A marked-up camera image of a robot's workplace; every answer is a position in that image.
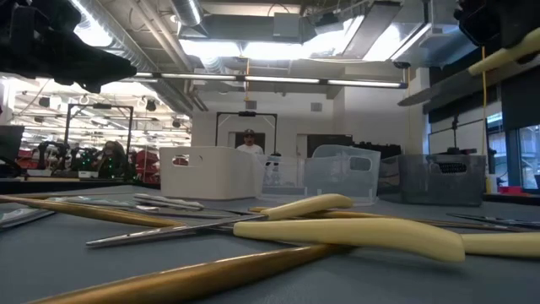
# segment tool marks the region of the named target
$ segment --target cream handle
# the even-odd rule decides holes
[[[540,258],[540,232],[464,234],[462,239],[470,254]]]
[[[341,194],[322,194],[266,209],[261,211],[261,214],[267,215],[268,220],[282,220],[330,208],[351,208],[353,204],[354,201],[351,198]]]
[[[399,219],[282,220],[240,222],[235,236],[285,242],[372,246],[414,252],[445,262],[465,259],[457,233]]]
[[[476,62],[469,67],[468,72],[476,76],[537,51],[540,51],[540,29],[531,31],[517,46],[510,49],[501,48],[484,60]]]

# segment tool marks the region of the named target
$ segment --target man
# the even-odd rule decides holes
[[[244,131],[244,144],[237,148],[240,151],[244,151],[251,154],[263,155],[262,148],[255,144],[255,131],[246,129]]]

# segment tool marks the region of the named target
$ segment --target workbench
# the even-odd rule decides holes
[[[100,198],[125,199],[159,190],[119,186],[77,193],[114,193]],[[207,207],[246,211],[277,206],[294,197],[268,196]],[[0,212],[17,209],[0,204]],[[478,208],[435,207],[379,201],[360,212],[402,217],[454,220],[447,212],[491,214],[538,220],[540,209],[517,204],[484,203]],[[86,241],[144,230],[144,227],[54,214],[0,231],[0,303],[20,303],[125,279],[223,258],[291,247],[278,242],[243,239],[208,231],[160,242],[89,249]],[[454,230],[466,233],[487,231]],[[196,303],[517,303],[540,298],[537,260],[467,256],[464,263],[441,263],[409,253],[358,248],[324,258]]]

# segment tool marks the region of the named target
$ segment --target window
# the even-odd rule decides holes
[[[540,126],[520,129],[521,186],[538,189],[540,181]]]
[[[506,162],[506,133],[503,129],[502,113],[494,114],[487,119],[488,142],[490,152],[494,157],[490,159],[489,167],[495,172],[500,186],[508,186],[508,167]]]

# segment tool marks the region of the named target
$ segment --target white shirt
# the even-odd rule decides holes
[[[240,151],[251,153],[251,154],[259,154],[259,155],[264,154],[264,152],[262,152],[262,148],[260,146],[256,145],[256,144],[253,144],[251,146],[248,146],[246,144],[242,144],[241,146],[238,146],[237,149],[240,150]]]

